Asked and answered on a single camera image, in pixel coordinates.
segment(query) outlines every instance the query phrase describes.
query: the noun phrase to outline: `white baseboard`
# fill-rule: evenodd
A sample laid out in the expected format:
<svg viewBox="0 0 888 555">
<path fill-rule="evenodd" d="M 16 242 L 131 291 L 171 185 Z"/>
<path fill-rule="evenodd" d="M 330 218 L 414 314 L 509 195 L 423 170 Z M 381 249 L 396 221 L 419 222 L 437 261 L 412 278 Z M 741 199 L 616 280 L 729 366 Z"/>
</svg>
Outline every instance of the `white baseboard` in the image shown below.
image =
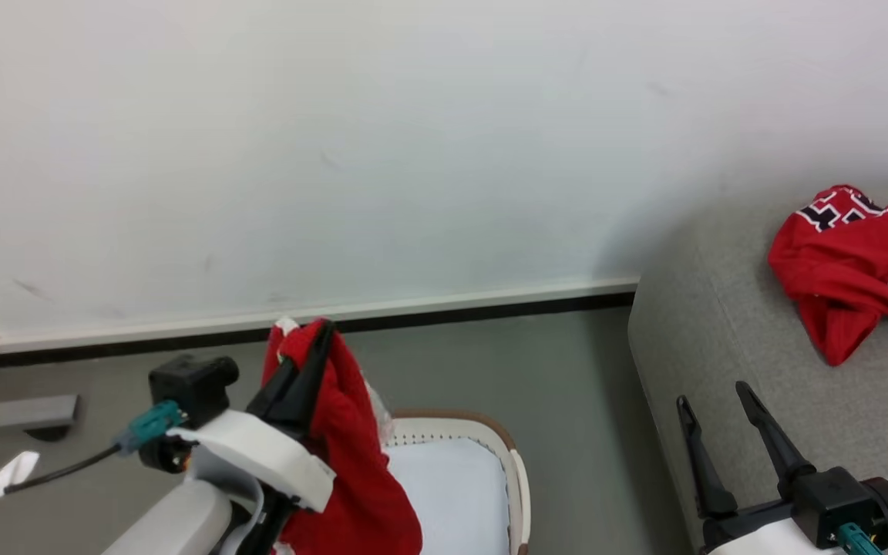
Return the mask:
<svg viewBox="0 0 888 555">
<path fill-rule="evenodd" d="M 324 316 L 331 320 L 358 320 L 383 316 L 401 316 L 423 312 L 441 312 L 462 308 L 501 306 L 543 300 L 582 298 L 603 294 L 626 294 L 635 291 L 638 277 L 624 277 L 619 280 L 588 281 L 584 284 L 547 285 L 539 288 L 503 289 L 484 291 L 478 294 L 444 295 L 437 298 L 415 298 L 392 302 L 352 304 L 342 306 L 321 306 L 302 310 L 260 312 L 219 318 L 201 318 L 141 324 L 85 331 L 57 331 L 41 335 L 15 335 L 0 337 L 0 354 L 5 352 L 41 351 L 47 348 L 85 347 L 85 345 L 106 345 L 127 341 L 154 340 L 154 338 L 175 338 L 206 334 L 227 333 L 268 328 L 280 316 L 290 316 L 296 320 L 311 320 Z"/>
</svg>

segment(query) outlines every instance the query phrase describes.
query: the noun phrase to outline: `black cable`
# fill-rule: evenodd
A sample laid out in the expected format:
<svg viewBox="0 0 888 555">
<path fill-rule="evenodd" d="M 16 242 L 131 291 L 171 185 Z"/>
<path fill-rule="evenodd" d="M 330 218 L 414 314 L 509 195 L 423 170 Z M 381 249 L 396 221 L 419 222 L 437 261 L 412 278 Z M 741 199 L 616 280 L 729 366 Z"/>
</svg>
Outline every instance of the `black cable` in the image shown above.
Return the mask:
<svg viewBox="0 0 888 555">
<path fill-rule="evenodd" d="M 99 461 L 105 460 L 113 454 L 116 454 L 120 451 L 120 447 L 118 445 L 110 446 L 108 449 L 103 450 L 102 452 L 96 454 L 95 456 L 90 456 L 77 464 L 72 464 L 66 468 L 61 468 L 60 470 L 56 470 L 50 472 L 50 474 L 45 474 L 40 476 L 39 478 L 34 478 L 32 480 L 27 480 L 22 482 L 22 484 L 15 484 L 13 486 L 6 486 L 3 489 L 3 495 L 14 494 L 15 492 L 21 492 L 23 489 L 29 489 L 34 486 L 39 486 L 40 484 L 45 484 L 47 482 L 52 482 L 57 478 L 63 478 L 69 474 L 73 474 L 78 470 L 84 470 L 88 468 L 92 464 L 98 463 Z"/>
</svg>

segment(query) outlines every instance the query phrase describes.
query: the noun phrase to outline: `teal connector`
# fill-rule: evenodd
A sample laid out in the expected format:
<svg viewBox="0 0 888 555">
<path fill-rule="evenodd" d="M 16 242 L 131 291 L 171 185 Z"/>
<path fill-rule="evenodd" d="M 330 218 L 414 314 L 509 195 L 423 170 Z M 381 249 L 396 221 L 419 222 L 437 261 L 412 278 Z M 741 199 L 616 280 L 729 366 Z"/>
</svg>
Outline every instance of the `teal connector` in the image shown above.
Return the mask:
<svg viewBox="0 0 888 555">
<path fill-rule="evenodd" d="M 139 450 L 144 443 L 159 438 L 170 428 L 176 428 L 183 424 L 183 414 L 180 407 L 174 401 L 162 401 L 153 405 L 145 413 L 138 415 L 128 428 L 124 429 L 116 437 L 121 456 L 130 456 Z"/>
<path fill-rule="evenodd" d="M 838 544 L 850 555 L 883 555 L 882 550 L 854 523 L 842 524 L 838 528 Z"/>
</svg>

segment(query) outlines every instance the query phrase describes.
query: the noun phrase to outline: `gray floor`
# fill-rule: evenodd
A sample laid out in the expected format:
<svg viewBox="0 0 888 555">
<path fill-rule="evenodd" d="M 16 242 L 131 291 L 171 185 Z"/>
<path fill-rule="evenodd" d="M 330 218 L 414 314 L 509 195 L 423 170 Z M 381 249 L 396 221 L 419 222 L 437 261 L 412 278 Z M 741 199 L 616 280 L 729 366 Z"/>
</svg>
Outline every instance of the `gray floor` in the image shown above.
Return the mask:
<svg viewBox="0 0 888 555">
<path fill-rule="evenodd" d="M 627 317 L 622 308 L 367 331 L 346 340 L 388 407 L 472 410 L 506 426 L 530 477 L 531 553 L 690 554 L 628 352 Z M 244 375 L 230 395 L 244 406 L 257 388 L 264 345 L 193 352 L 239 362 Z M 109 445 L 147 407 L 146 373 L 169 358 L 0 369 L 0 400 L 73 392 L 84 401 L 64 442 L 0 432 L 0 466 L 35 449 L 40 469 L 56 469 Z M 101 553 L 175 482 L 136 459 L 113 458 L 0 499 L 0 553 Z"/>
</svg>

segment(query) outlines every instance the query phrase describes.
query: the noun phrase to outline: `red jersey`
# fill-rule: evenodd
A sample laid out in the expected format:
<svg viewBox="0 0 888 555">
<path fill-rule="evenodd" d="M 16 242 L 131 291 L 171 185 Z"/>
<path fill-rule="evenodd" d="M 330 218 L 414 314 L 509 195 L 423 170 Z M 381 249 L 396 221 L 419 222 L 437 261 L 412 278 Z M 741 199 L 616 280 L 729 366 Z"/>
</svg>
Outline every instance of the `red jersey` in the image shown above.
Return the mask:
<svg viewBox="0 0 888 555">
<path fill-rule="evenodd" d="M 786 218 L 769 266 L 829 365 L 841 365 L 888 315 L 888 207 L 831 187 Z"/>
</svg>

